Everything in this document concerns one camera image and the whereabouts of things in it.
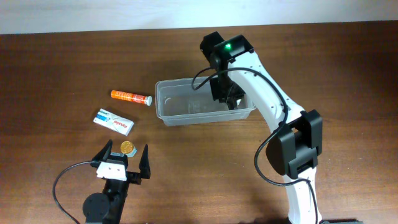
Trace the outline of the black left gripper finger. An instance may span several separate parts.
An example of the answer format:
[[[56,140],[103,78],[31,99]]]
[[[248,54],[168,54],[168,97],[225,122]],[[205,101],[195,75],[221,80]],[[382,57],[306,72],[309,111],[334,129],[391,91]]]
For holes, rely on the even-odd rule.
[[[150,179],[149,147],[146,144],[139,163],[140,176],[142,179]]]
[[[104,148],[102,148],[93,158],[92,161],[93,162],[104,162],[108,159],[110,153],[111,153],[111,149],[112,149],[112,145],[113,145],[113,141],[110,139],[104,146]]]

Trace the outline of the white Panadol box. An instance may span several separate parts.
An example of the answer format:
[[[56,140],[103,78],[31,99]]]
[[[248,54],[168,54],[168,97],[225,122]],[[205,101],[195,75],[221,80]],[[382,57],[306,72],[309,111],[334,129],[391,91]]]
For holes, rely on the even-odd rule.
[[[93,122],[124,136],[128,136],[134,126],[133,121],[120,117],[104,109],[100,109],[97,112]]]

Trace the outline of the clear plastic container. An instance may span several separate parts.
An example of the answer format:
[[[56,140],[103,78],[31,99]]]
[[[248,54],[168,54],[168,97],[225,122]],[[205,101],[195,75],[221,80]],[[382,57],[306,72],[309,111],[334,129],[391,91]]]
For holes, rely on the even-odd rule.
[[[213,99],[209,82],[199,90],[193,90],[191,84],[191,78],[156,83],[156,114],[165,125],[182,126],[246,119],[256,109],[252,100],[244,96],[238,108],[230,110],[226,103]]]

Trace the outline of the orange effervescent tablet tube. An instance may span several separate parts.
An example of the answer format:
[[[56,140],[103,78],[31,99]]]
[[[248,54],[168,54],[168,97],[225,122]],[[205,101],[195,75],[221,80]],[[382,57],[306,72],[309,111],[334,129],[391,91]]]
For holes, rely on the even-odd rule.
[[[128,93],[124,91],[112,90],[111,91],[111,98],[130,101],[133,103],[139,103],[143,105],[150,106],[152,104],[152,97],[151,96],[144,96],[138,95],[134,93]]]

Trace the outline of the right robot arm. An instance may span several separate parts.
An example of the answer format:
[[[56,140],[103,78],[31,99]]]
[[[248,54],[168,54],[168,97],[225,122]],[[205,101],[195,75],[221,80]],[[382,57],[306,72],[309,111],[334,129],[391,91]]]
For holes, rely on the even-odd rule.
[[[204,36],[200,50],[215,73],[205,79],[213,99],[229,110],[249,97],[265,119],[270,136],[257,149],[254,167],[262,179],[285,187],[290,223],[321,223],[315,192],[322,153],[323,119],[305,111],[268,74],[243,35],[224,40],[218,32]]]

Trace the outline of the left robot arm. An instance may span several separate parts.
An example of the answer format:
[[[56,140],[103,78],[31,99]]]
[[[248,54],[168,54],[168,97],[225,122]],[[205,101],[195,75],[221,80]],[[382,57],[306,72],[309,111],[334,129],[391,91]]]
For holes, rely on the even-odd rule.
[[[96,176],[105,180],[102,192],[89,195],[83,203],[83,214],[86,223],[119,223],[129,186],[140,185],[143,179],[149,179],[149,149],[144,147],[139,163],[139,172],[127,170],[128,157],[125,154],[112,152],[113,142],[108,141],[102,150],[92,158],[92,167]]]

